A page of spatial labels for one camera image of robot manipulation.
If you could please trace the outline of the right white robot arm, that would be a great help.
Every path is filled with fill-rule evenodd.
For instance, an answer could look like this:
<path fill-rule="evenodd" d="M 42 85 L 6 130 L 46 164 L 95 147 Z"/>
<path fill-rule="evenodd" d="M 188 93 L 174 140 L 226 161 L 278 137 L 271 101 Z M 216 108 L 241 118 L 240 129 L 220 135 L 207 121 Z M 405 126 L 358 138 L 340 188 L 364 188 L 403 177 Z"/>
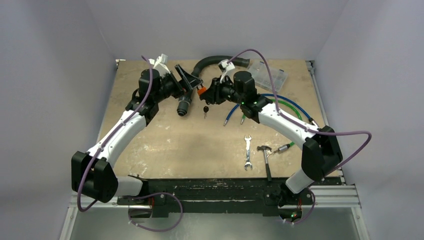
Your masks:
<path fill-rule="evenodd" d="M 239 104 L 247 118 L 274 129 L 301 149 L 300 169 L 287 179 L 286 186 L 280 191 L 282 200 L 288 204 L 298 200 L 303 189 L 337 169 L 343 160 L 331 127 L 319 128 L 287 114 L 276 101 L 258 93 L 255 80 L 248 71 L 238 71 L 233 78 L 213 78 L 210 87 L 200 88 L 197 93 L 210 105 L 225 101 Z"/>

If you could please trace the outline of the orange black padlock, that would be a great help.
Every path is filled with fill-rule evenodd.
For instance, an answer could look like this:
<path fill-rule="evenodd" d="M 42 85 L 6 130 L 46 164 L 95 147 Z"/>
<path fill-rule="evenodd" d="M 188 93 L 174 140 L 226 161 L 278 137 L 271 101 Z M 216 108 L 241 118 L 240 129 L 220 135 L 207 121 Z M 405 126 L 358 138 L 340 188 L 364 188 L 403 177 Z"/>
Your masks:
<path fill-rule="evenodd" d="M 205 93 L 207 91 L 207 88 L 204 86 L 197 86 L 196 87 L 196 92 L 197 95 L 200 97 L 203 93 Z"/>

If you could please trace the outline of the black key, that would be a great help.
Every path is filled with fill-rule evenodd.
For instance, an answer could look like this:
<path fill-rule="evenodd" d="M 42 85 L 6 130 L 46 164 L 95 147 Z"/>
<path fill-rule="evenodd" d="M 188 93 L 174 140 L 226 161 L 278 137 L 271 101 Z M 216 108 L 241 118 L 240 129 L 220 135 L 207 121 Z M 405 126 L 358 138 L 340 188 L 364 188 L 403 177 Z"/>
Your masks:
<path fill-rule="evenodd" d="M 203 107 L 203 115 L 204 115 L 204 119 L 206 119 L 208 111 L 209 111 L 209 107 L 208 107 L 207 105 L 206 105 L 206 106 L 204 106 L 204 107 Z"/>

